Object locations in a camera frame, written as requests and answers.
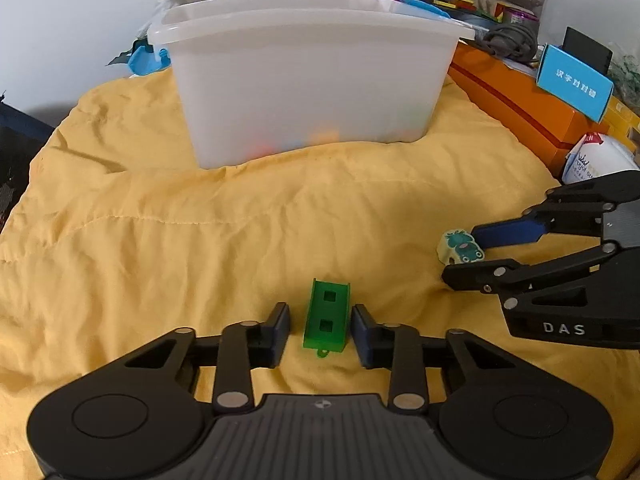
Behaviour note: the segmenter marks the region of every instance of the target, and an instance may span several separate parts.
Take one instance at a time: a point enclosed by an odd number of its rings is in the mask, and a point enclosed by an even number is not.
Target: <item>frog toy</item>
[[[447,231],[438,244],[438,258],[445,265],[482,262],[484,251],[476,240],[462,229]]]

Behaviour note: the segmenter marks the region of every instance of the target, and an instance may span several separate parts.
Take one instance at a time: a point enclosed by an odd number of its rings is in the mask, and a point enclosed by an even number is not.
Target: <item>orange box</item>
[[[569,150],[587,132],[606,133],[598,124],[536,86],[531,76],[507,67],[489,54],[459,43],[449,75],[488,115],[559,176]]]

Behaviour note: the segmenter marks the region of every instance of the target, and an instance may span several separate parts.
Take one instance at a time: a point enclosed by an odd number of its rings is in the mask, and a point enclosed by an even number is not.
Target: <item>white wall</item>
[[[541,40],[562,43],[567,27],[640,56],[640,0],[548,0]]]
[[[0,0],[0,92],[6,102],[57,124],[78,98],[128,74],[105,66],[128,50],[155,0]],[[640,56],[640,0],[549,0],[542,37],[567,26]]]
[[[87,90],[128,75],[129,50],[156,0],[0,0],[0,93],[56,125]]]

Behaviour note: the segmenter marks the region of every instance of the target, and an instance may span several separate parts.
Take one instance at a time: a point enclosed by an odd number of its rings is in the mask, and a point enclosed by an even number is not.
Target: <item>blue plastic object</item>
[[[422,10],[427,10],[432,12],[433,14],[437,14],[438,16],[442,16],[443,18],[451,18],[444,10],[439,9],[435,5],[428,4],[422,0],[400,0],[402,3],[411,5],[412,7],[418,7]]]
[[[165,48],[158,52],[160,59],[156,59],[156,54],[147,52],[144,46],[139,46],[136,51],[131,54],[127,65],[135,75],[148,75],[153,72],[164,70],[171,65],[169,53]]]
[[[548,233],[546,225],[530,218],[516,218],[474,227],[471,235],[482,249],[532,244]]]

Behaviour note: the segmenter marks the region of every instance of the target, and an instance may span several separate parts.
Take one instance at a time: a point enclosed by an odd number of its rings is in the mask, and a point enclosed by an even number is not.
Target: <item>green plastic toy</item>
[[[342,352],[347,344],[349,296],[349,285],[314,280],[306,315],[304,348],[315,348],[321,358],[329,352]]]

